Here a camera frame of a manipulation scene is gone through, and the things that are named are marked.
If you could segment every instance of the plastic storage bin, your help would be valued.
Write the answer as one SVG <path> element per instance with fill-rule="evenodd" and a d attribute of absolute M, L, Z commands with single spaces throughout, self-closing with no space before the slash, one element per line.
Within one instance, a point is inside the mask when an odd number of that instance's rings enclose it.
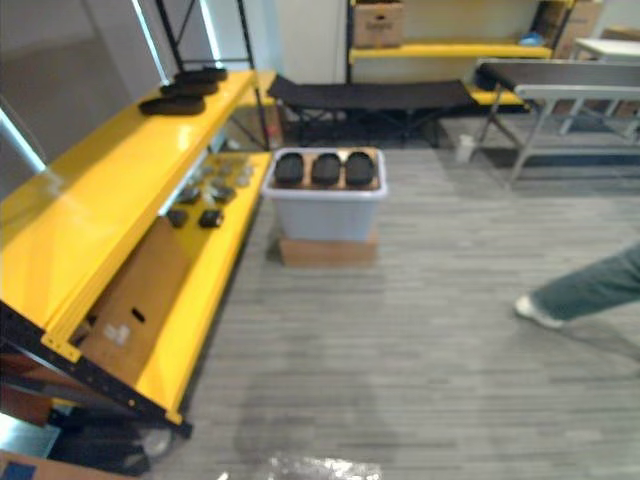
<path fill-rule="evenodd" d="M 262 194 L 273 200 L 285 237 L 293 240 L 365 242 L 373 228 L 378 203 L 387 196 L 384 155 L 376 152 L 376 190 L 294 189 L 273 186 L 278 159 L 286 153 L 337 153 L 342 161 L 355 149 L 283 148 L 274 154 Z"/>

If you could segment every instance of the black shoe insole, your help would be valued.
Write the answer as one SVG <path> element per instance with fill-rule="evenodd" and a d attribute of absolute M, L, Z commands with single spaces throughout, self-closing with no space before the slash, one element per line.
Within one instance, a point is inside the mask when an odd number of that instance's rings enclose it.
<path fill-rule="evenodd" d="M 203 68 L 202 70 L 187 70 L 174 75 L 176 82 L 185 83 L 212 83 L 222 82 L 229 74 L 226 68 Z"/>
<path fill-rule="evenodd" d="M 167 218 L 173 228 L 182 228 L 189 219 L 189 214 L 184 210 L 171 209 L 167 212 Z"/>
<path fill-rule="evenodd" d="M 147 100 L 138 105 L 145 115 L 197 115 L 204 112 L 202 97 L 175 96 Z"/>
<path fill-rule="evenodd" d="M 218 91 L 217 83 L 179 83 L 174 82 L 170 85 L 160 87 L 160 93 L 165 97 L 173 97 L 176 95 L 186 95 L 201 97 L 202 95 L 211 95 Z"/>
<path fill-rule="evenodd" d="M 323 153 L 313 161 L 311 181 L 316 185 L 330 187 L 340 179 L 340 157 L 335 153 Z"/>
<path fill-rule="evenodd" d="M 345 164 L 347 185 L 364 187 L 373 181 L 375 165 L 369 155 L 364 152 L 353 152 Z"/>
<path fill-rule="evenodd" d="M 302 182 L 303 173 L 302 155 L 287 153 L 278 159 L 274 175 L 280 185 L 293 186 Z"/>

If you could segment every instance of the gray pants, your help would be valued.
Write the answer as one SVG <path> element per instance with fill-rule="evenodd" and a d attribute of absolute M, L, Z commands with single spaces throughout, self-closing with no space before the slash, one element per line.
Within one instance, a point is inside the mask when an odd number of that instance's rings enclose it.
<path fill-rule="evenodd" d="M 571 320 L 640 300 L 640 243 L 534 291 L 533 303 L 558 320 Z"/>

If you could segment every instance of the white sneaker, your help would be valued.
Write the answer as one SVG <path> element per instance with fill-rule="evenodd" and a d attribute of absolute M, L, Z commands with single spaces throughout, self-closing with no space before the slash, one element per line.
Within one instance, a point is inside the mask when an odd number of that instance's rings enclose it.
<path fill-rule="evenodd" d="M 520 297 L 516 301 L 514 308 L 519 316 L 534 321 L 544 328 L 560 330 L 567 324 L 564 320 L 558 320 L 540 311 L 540 309 L 533 304 L 529 295 Z"/>

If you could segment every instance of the yellow shelf board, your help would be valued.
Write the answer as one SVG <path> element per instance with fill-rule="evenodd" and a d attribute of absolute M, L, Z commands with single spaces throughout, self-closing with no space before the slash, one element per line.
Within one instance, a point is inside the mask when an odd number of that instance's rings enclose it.
<path fill-rule="evenodd" d="M 188 224 L 176 232 L 194 263 L 136 384 L 138 392 L 170 414 L 178 414 L 245 237 L 270 160 L 268 153 L 249 156 L 254 167 L 251 182 L 245 188 L 238 188 L 236 198 L 224 207 L 225 219 L 220 228 L 198 227 L 200 213 L 206 208 L 204 201 L 185 207 L 189 213 Z"/>
<path fill-rule="evenodd" d="M 351 61 L 358 58 L 410 57 L 524 57 L 551 58 L 546 47 L 525 47 L 509 43 L 422 43 L 397 48 L 352 48 Z"/>
<path fill-rule="evenodd" d="M 496 101 L 496 92 L 488 92 L 486 90 L 480 90 L 478 88 L 467 86 L 469 94 L 480 105 L 493 105 Z M 503 92 L 500 97 L 501 105 L 522 105 L 523 102 L 515 93 Z"/>
<path fill-rule="evenodd" d="M 2 301 L 68 338 L 254 81 L 230 73 L 195 116 L 145 117 L 131 105 L 7 197 Z"/>
<path fill-rule="evenodd" d="M 267 90 L 269 90 L 269 87 L 271 86 L 275 78 L 276 78 L 276 72 L 274 70 L 264 70 L 264 71 L 258 72 L 258 88 L 260 91 L 260 98 L 262 99 L 262 104 L 265 107 L 269 107 L 276 104 L 276 99 L 273 97 L 270 97 L 267 94 Z M 256 106 L 256 96 L 253 93 L 253 89 L 248 91 L 244 95 L 244 97 L 242 97 L 242 100 L 240 100 L 240 103 L 238 104 L 238 106 L 239 107 L 255 107 Z"/>

